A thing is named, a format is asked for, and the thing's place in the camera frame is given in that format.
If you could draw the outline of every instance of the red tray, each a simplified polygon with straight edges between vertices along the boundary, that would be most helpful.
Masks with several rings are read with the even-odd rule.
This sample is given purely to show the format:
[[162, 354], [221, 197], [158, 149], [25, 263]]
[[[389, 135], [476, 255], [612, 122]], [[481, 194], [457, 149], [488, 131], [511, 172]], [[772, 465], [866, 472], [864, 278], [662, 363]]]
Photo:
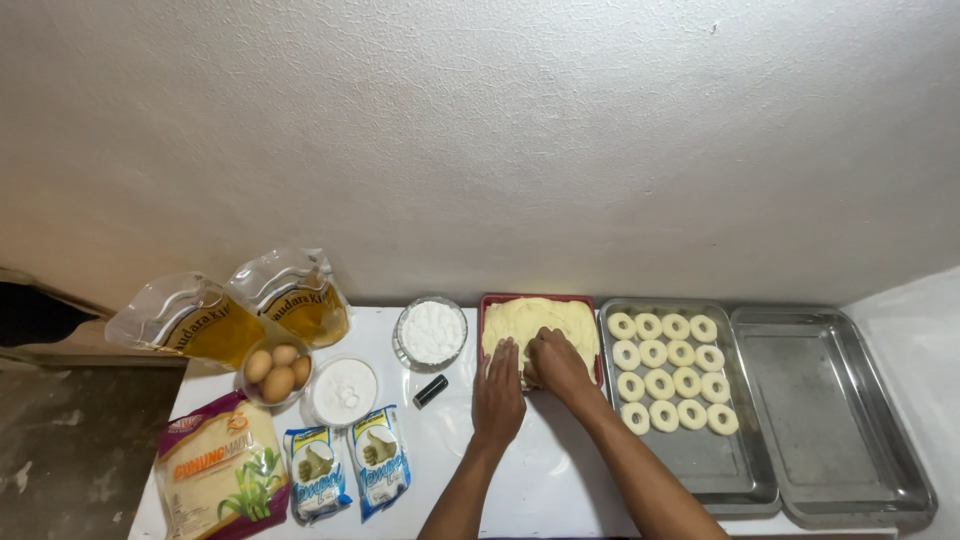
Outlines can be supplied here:
[[[574, 300], [583, 302], [590, 308], [590, 313], [596, 313], [593, 309], [593, 300], [589, 296], [577, 296], [572, 294], [507, 294], [507, 293], [489, 293], [483, 295], [480, 299], [480, 307], [477, 309], [477, 357], [483, 357], [483, 321], [487, 315], [487, 307], [493, 304], [503, 304], [516, 300], [517, 298], [545, 298], [555, 302], [572, 302]], [[593, 317], [593, 326], [596, 328], [596, 316]], [[601, 367], [600, 355], [597, 355], [593, 361], [593, 375], [597, 379], [597, 387], [603, 388], [603, 367]]]

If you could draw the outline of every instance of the purple package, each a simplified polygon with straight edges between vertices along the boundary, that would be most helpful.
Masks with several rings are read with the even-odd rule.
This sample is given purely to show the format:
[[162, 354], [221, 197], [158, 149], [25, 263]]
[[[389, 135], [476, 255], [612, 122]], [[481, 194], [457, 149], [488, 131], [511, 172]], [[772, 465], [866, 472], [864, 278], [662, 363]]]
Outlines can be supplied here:
[[241, 390], [167, 424], [156, 447], [168, 540], [240, 540], [286, 521], [274, 421]]

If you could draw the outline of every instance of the ring-shaped dough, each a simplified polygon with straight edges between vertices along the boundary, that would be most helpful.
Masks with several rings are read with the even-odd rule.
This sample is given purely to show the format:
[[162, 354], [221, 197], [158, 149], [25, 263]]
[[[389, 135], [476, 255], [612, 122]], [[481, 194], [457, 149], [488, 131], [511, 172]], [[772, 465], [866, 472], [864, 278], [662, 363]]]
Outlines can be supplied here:
[[697, 359], [692, 345], [676, 339], [666, 344], [666, 357], [671, 364], [677, 367], [693, 365], [693, 362]]
[[[719, 373], [704, 373], [700, 377], [700, 384], [700, 394], [712, 404], [724, 404], [730, 400], [730, 383]], [[718, 385], [720, 389], [717, 390], [714, 385]]]
[[617, 339], [632, 339], [636, 335], [634, 319], [626, 313], [614, 313], [607, 317], [607, 329]]
[[717, 340], [717, 324], [706, 315], [696, 315], [690, 319], [690, 334], [701, 343]]
[[625, 371], [616, 378], [616, 391], [620, 399], [627, 402], [638, 402], [643, 397], [643, 379], [632, 371]]
[[700, 376], [688, 367], [679, 367], [673, 372], [673, 385], [677, 387], [677, 395], [684, 399], [700, 394]]
[[666, 361], [666, 345], [657, 339], [648, 339], [640, 342], [640, 361], [649, 368], [656, 368]]
[[633, 341], [621, 339], [613, 344], [613, 363], [623, 371], [634, 371], [640, 365], [640, 351]]
[[683, 341], [690, 336], [690, 323], [682, 315], [670, 313], [663, 317], [663, 335], [667, 339], [679, 339]]
[[636, 335], [640, 336], [640, 339], [657, 339], [663, 333], [660, 318], [653, 313], [640, 313], [634, 318], [634, 324]]
[[673, 379], [660, 368], [650, 370], [643, 377], [643, 385], [646, 386], [650, 397], [655, 400], [669, 400], [677, 392], [677, 389], [673, 386]]
[[696, 431], [707, 424], [707, 410], [695, 400], [679, 402], [677, 416], [680, 417], [680, 425], [688, 430]]
[[727, 360], [723, 356], [723, 351], [712, 345], [701, 345], [697, 347], [697, 367], [704, 371], [720, 371], [723, 369]]
[[634, 435], [642, 435], [650, 430], [650, 413], [642, 404], [631, 403], [620, 407], [620, 418]]
[[[650, 414], [653, 414], [654, 408], [650, 407]], [[718, 435], [733, 435], [740, 429], [740, 421], [736, 419], [736, 413], [726, 405], [713, 404], [707, 407], [707, 424], [710, 429]]]
[[680, 425], [677, 408], [670, 402], [655, 401], [650, 405], [650, 423], [654, 425], [657, 431], [663, 431], [664, 433], [676, 431], [677, 426]]

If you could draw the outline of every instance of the concrete floor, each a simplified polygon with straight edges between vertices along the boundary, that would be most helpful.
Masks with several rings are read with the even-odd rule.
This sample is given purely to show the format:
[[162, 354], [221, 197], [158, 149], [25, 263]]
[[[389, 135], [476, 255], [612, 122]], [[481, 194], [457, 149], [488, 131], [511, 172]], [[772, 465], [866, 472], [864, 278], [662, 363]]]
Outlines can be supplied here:
[[0, 538], [127, 538], [182, 377], [0, 371]]

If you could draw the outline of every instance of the hand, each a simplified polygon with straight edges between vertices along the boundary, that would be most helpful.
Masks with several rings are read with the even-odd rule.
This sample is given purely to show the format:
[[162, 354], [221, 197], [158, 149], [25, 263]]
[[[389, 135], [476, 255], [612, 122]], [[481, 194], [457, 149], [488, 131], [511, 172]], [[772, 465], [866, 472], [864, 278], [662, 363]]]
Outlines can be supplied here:
[[530, 361], [523, 366], [523, 377], [546, 388], [567, 405], [596, 388], [584, 360], [559, 329], [541, 328], [527, 344], [527, 355]]
[[473, 439], [478, 444], [503, 452], [523, 424], [527, 404], [520, 389], [514, 339], [500, 340], [490, 355], [477, 363], [473, 379]]
[[323, 459], [307, 447], [306, 458], [298, 465], [297, 472], [301, 482], [308, 482], [328, 474], [332, 468], [333, 458]]
[[363, 449], [363, 458], [367, 465], [379, 465], [396, 454], [396, 442], [384, 442], [376, 438], [373, 433], [367, 433], [370, 444]]

